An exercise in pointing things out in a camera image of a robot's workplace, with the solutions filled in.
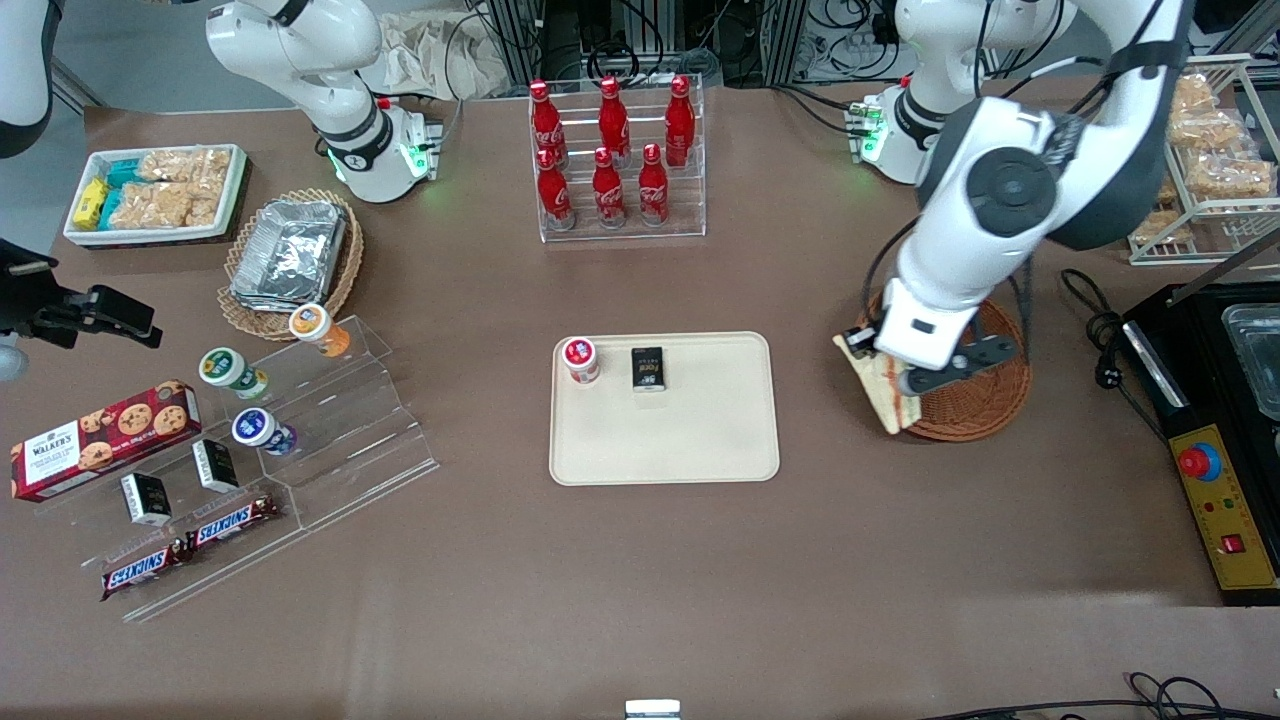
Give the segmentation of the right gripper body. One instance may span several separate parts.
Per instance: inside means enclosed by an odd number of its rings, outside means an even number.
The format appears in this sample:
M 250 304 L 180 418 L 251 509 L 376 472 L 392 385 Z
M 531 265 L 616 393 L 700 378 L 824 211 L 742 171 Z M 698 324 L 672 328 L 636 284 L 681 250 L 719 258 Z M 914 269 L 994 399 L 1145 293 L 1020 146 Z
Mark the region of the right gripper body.
M 60 286 L 52 272 L 42 269 L 14 275 L 9 266 L 1 270 L 1 336 L 19 336 L 46 343 L 74 348 L 77 329 L 67 327 L 74 307 L 69 299 L 74 290 Z

